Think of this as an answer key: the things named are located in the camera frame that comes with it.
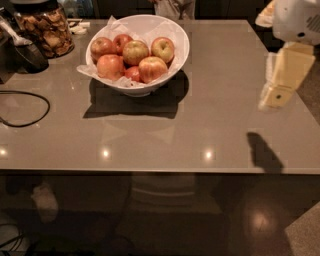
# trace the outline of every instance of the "cord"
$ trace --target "cord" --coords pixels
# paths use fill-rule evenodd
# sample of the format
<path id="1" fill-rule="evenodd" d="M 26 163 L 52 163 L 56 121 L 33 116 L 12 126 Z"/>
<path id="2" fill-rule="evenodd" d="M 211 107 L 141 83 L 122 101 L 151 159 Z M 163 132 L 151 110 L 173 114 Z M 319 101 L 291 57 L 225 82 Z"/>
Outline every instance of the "cord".
<path id="1" fill-rule="evenodd" d="M 34 120 L 30 123 L 25 123 L 25 124 L 12 124 L 6 120 L 4 120 L 1 116 L 0 116 L 0 123 L 3 123 L 4 125 L 6 126 L 9 126 L 9 127 L 15 127 L 15 128 L 22 128 L 22 127 L 26 127 L 26 126 L 30 126 L 30 125 L 33 125 L 35 124 L 36 122 L 39 122 L 41 119 L 43 119 L 50 111 L 50 102 L 47 98 L 39 95 L 39 94 L 36 94 L 36 93 L 32 93 L 32 92 L 25 92 L 25 91 L 15 91 L 15 90 L 9 90 L 9 91 L 6 91 L 6 90 L 0 90 L 0 94 L 24 94 L 24 95 L 30 95 L 30 96 L 33 96 L 33 97 L 37 97 L 41 100 L 43 100 L 44 102 L 47 103 L 47 109 L 45 111 L 45 113 L 40 117 L 38 118 L 37 120 Z"/>
<path id="2" fill-rule="evenodd" d="M 3 227 L 3 226 L 13 226 L 13 227 L 16 227 L 16 228 L 18 229 L 19 234 L 18 234 L 16 237 L 14 237 L 14 238 L 12 238 L 12 239 L 9 239 L 8 241 L 0 244 L 0 249 L 1 249 L 2 247 L 4 247 L 4 246 L 8 245 L 8 244 L 13 243 L 13 242 L 15 242 L 15 243 L 12 245 L 10 251 L 13 250 L 18 243 L 19 243 L 19 245 L 18 245 L 18 247 L 16 247 L 16 249 L 19 248 L 19 246 L 21 245 L 22 239 L 25 237 L 25 234 L 23 234 L 23 233 L 21 232 L 21 230 L 18 228 L 17 224 L 13 224 L 13 223 L 0 224 L 0 227 Z"/>

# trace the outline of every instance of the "apple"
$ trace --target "apple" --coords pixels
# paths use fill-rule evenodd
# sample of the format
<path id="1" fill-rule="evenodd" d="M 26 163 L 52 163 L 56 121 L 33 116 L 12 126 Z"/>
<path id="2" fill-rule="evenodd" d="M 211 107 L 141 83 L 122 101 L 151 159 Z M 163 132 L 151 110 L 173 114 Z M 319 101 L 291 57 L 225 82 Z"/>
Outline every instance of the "apple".
<path id="1" fill-rule="evenodd" d="M 94 62 L 105 54 L 116 54 L 116 45 L 107 37 L 98 37 L 90 45 L 91 57 Z"/>
<path id="2" fill-rule="evenodd" d="M 132 66 L 124 72 L 125 77 L 131 78 L 132 81 L 142 82 L 140 79 L 139 67 Z"/>
<path id="3" fill-rule="evenodd" d="M 133 38 L 127 34 L 119 34 L 113 39 L 113 43 L 116 45 L 117 54 L 122 55 L 123 48 L 126 43 L 132 41 Z"/>
<path id="4" fill-rule="evenodd" d="M 167 37 L 157 37 L 151 44 L 151 54 L 169 63 L 174 57 L 174 43 Z"/>
<path id="5" fill-rule="evenodd" d="M 102 55 L 97 62 L 98 76 L 112 81 L 124 76 L 125 67 L 121 56 L 116 54 Z"/>
<path id="6" fill-rule="evenodd" d="M 122 56 L 128 65 L 138 66 L 142 59 L 149 56 L 149 48 L 140 40 L 132 40 L 124 46 Z"/>
<path id="7" fill-rule="evenodd" d="M 156 56 L 146 57 L 139 63 L 140 78 L 146 84 L 167 72 L 168 67 L 166 63 Z"/>

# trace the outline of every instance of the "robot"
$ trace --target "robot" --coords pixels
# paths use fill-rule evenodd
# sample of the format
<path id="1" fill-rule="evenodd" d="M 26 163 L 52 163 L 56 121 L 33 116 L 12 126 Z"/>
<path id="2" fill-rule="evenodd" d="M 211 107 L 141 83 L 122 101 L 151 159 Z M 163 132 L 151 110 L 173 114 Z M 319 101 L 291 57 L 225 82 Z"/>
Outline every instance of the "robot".
<path id="1" fill-rule="evenodd" d="M 272 27 L 274 37 L 285 42 L 277 53 L 268 54 L 266 83 L 258 106 L 261 111 L 278 110 L 291 99 L 316 60 L 320 0 L 273 0 L 255 23 Z"/>

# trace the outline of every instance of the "jar of food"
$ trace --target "jar of food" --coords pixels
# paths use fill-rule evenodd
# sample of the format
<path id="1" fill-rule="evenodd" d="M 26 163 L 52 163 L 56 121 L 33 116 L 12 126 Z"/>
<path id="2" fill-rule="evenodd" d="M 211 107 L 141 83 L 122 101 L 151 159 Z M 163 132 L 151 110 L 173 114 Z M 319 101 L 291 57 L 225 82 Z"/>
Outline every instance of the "jar of food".
<path id="1" fill-rule="evenodd" d="M 74 48 L 63 7 L 56 0 L 11 0 L 15 19 L 47 58 L 63 56 Z"/>

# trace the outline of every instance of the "glossy table surface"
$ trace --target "glossy table surface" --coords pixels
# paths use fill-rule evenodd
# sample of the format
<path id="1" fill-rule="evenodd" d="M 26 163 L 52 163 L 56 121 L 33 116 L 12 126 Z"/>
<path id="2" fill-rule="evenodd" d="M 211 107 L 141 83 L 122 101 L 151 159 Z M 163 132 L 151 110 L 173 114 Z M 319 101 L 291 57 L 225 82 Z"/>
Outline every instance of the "glossy table surface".
<path id="1" fill-rule="evenodd" d="M 49 99 L 25 128 L 0 125 L 2 170 L 320 173 L 320 128 L 297 94 L 276 113 L 257 109 L 267 50 L 246 21 L 190 21 L 190 56 L 154 94 L 133 98 L 76 71 L 106 20 L 91 20 L 75 49 L 2 90 Z M 30 121 L 38 99 L 0 95 L 3 118 Z"/>

